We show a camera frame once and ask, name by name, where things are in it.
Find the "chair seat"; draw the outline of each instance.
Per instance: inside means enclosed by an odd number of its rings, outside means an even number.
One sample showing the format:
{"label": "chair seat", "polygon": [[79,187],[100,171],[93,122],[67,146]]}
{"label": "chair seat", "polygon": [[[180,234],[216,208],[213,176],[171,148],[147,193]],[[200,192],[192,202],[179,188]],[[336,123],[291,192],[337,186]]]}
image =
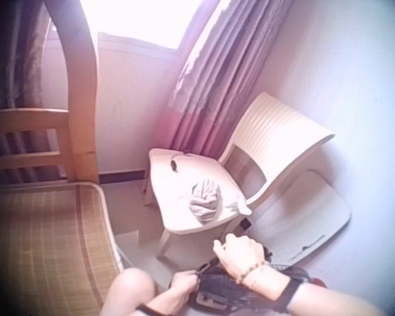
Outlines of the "chair seat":
{"label": "chair seat", "polygon": [[[173,155],[176,155],[176,172],[171,169]],[[220,186],[223,205],[237,199],[245,200],[242,191],[218,161],[199,155],[183,155],[179,151],[168,149],[152,149],[149,160],[152,189],[161,210],[164,227],[169,232],[199,232],[226,223],[238,215],[235,211],[223,208],[214,221],[201,224],[189,210],[192,186],[202,178],[211,179]]]}
{"label": "chair seat", "polygon": [[0,282],[31,315],[98,315],[121,272],[99,186],[0,190]]}

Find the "knee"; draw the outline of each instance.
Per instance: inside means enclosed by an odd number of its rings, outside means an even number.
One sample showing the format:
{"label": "knee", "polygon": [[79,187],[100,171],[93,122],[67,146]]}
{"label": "knee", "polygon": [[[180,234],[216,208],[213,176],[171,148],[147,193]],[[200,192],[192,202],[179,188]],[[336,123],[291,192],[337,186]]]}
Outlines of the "knee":
{"label": "knee", "polygon": [[124,293],[135,293],[143,303],[155,297],[155,283],[145,271],[136,268],[126,269],[118,275],[117,284]]}

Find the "bright window light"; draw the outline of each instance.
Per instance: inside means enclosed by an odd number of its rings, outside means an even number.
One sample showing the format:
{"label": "bright window light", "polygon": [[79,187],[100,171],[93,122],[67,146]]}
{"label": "bright window light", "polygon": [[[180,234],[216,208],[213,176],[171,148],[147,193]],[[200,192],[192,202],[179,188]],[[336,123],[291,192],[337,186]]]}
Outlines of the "bright window light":
{"label": "bright window light", "polygon": [[91,29],[177,49],[202,0],[81,0]]}

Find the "curtain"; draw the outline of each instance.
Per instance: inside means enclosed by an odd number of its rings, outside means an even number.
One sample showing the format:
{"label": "curtain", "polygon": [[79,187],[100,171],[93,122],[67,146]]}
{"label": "curtain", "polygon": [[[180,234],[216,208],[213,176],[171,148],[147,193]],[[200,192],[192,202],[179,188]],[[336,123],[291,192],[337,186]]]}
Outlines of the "curtain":
{"label": "curtain", "polygon": [[[0,110],[42,107],[41,62],[50,17],[41,0],[0,1]],[[49,151],[46,131],[0,135],[0,156]],[[60,178],[57,167],[0,171],[0,182]]]}
{"label": "curtain", "polygon": [[157,127],[157,147],[219,158],[291,0],[221,0]]}

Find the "chair backrest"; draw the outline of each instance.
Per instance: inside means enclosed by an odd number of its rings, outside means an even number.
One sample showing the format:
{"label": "chair backrest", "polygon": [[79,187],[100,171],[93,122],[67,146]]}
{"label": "chair backrest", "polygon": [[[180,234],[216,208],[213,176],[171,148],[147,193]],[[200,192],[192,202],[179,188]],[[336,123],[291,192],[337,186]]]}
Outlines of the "chair backrest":
{"label": "chair backrest", "polygon": [[59,33],[68,76],[68,111],[0,111],[0,134],[55,129],[59,151],[0,157],[0,169],[62,165],[67,180],[98,183],[95,149],[97,47],[79,0],[45,0]]}
{"label": "chair backrest", "polygon": [[219,161],[224,164],[237,146],[259,166],[266,183],[247,200],[248,207],[255,209],[293,167],[333,137],[326,128],[263,92],[238,123]]}

